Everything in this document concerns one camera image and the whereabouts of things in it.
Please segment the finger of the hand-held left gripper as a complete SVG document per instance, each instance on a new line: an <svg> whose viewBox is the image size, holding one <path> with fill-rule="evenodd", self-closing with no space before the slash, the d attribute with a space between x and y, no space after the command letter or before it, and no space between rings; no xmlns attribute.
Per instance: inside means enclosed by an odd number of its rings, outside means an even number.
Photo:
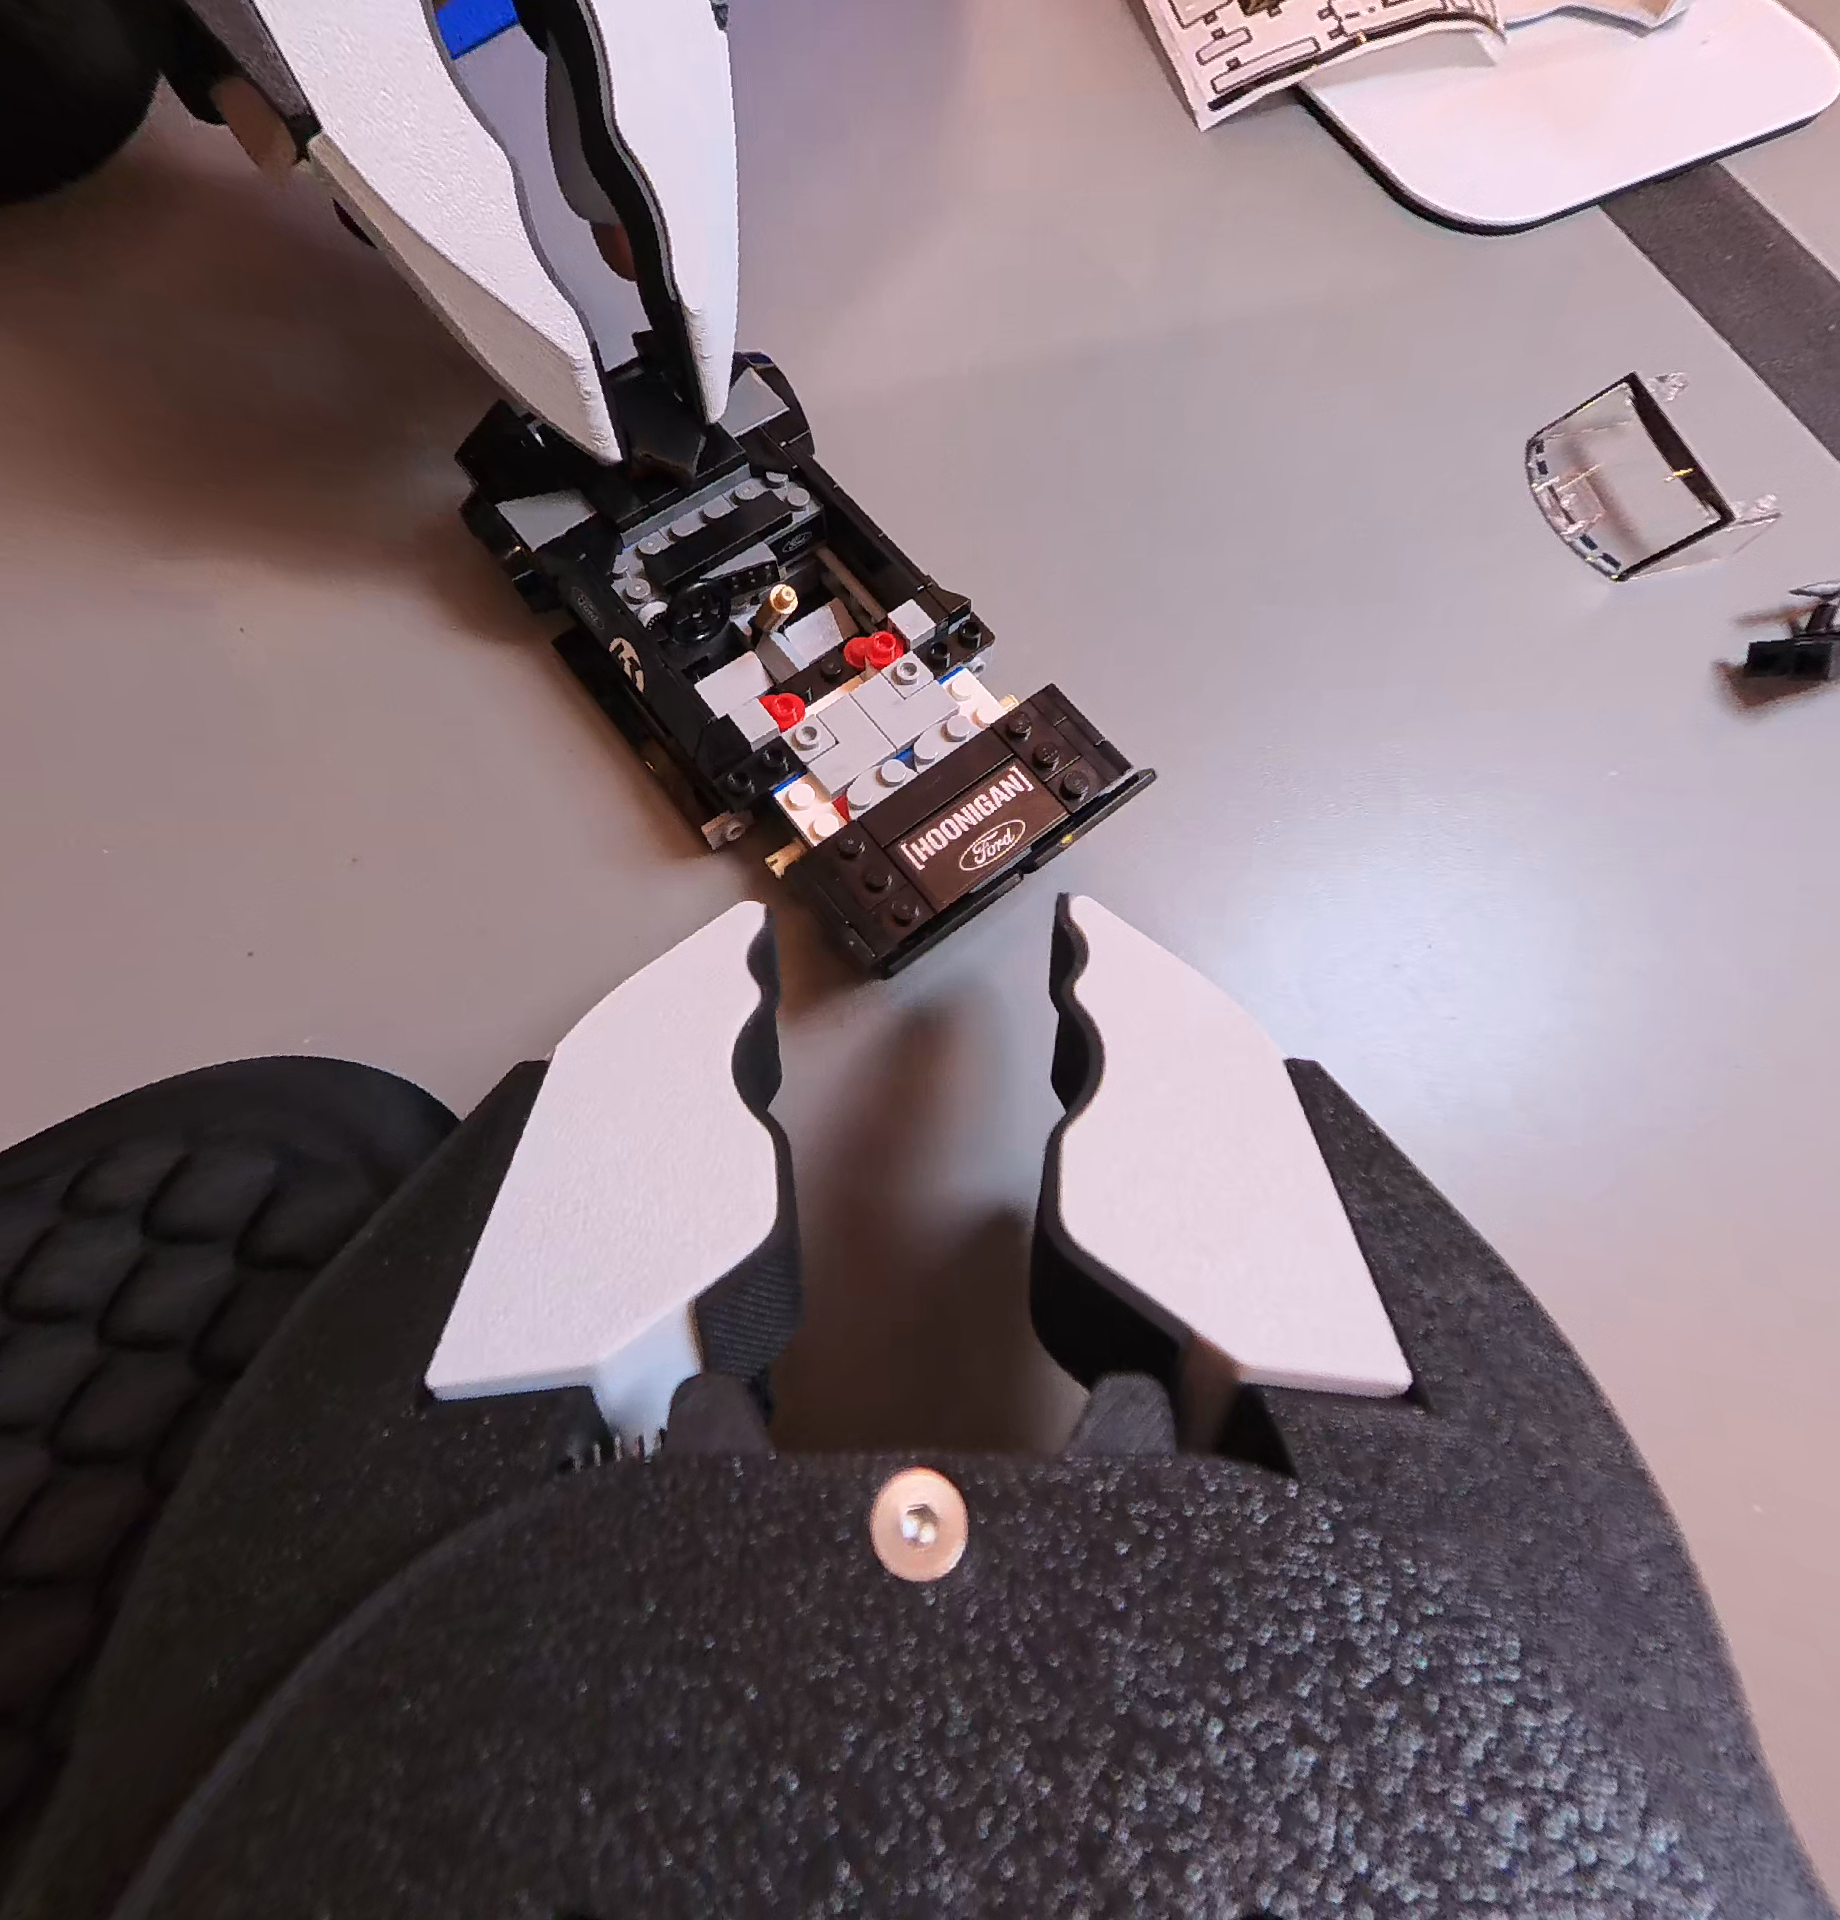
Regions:
<svg viewBox="0 0 1840 1920"><path fill-rule="evenodd" d="M620 440L593 347L524 226L507 157L419 1L258 1L318 136L309 159L501 388L599 461Z"/></svg>
<svg viewBox="0 0 1840 1920"><path fill-rule="evenodd" d="M625 229L651 352L697 417L727 406L738 322L738 152L724 21L708 1L535 1L564 81L562 147Z"/></svg>

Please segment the lego car model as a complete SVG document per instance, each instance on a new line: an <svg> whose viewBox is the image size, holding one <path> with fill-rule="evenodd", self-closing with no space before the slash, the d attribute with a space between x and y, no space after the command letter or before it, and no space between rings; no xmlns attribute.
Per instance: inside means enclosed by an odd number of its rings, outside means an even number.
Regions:
<svg viewBox="0 0 1840 1920"><path fill-rule="evenodd" d="M721 845L770 852L890 978L1152 783L1056 684L984 681L994 631L816 457L787 375L738 352L700 428L643 358L612 374L626 462L494 403L460 516L554 647Z"/></svg>

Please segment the clear lego windshield piece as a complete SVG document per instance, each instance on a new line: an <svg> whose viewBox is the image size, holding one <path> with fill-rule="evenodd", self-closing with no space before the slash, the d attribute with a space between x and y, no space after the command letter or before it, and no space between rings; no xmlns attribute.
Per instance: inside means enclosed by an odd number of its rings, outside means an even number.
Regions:
<svg viewBox="0 0 1840 1920"><path fill-rule="evenodd" d="M1718 489L1669 417L1682 371L1630 371L1525 447L1532 498L1595 573L1628 581L1737 552L1780 518L1773 496Z"/></svg>

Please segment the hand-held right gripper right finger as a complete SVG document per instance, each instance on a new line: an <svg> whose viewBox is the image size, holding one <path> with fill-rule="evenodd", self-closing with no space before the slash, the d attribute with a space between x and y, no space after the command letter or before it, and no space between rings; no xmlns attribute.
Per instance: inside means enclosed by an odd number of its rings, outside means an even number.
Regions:
<svg viewBox="0 0 1840 1920"><path fill-rule="evenodd" d="M1035 1216L1035 1332L1082 1387L1146 1374L1180 1409L1187 1361L1236 1389L1405 1402L1412 1369L1267 1031L1095 898L1053 938L1059 1027Z"/></svg>

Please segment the lego sticker sheet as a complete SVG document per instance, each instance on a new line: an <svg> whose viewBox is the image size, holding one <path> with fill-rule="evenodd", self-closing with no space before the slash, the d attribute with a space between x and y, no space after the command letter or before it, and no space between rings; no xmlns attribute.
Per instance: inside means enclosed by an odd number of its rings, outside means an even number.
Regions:
<svg viewBox="0 0 1840 1920"><path fill-rule="evenodd" d="M1414 37L1504 39L1492 1L1143 1L1200 131L1316 73Z"/></svg>

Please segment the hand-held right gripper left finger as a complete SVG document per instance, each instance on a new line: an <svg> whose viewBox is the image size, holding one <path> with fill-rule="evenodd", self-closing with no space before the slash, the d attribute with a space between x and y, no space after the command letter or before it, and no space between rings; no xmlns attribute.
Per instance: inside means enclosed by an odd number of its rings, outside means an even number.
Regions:
<svg viewBox="0 0 1840 1920"><path fill-rule="evenodd" d="M786 1220L770 911L724 913L554 1048L429 1361L445 1402L584 1387L655 1448L707 1355L707 1294Z"/></svg>

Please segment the small black lego assembly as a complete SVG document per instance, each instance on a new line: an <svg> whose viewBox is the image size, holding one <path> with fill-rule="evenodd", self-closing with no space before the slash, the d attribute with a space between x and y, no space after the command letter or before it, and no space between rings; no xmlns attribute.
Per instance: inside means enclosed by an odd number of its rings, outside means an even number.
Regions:
<svg viewBox="0 0 1840 1920"><path fill-rule="evenodd" d="M1792 589L1807 603L1782 635L1750 642L1741 682L1815 686L1840 681L1840 580Z"/></svg>

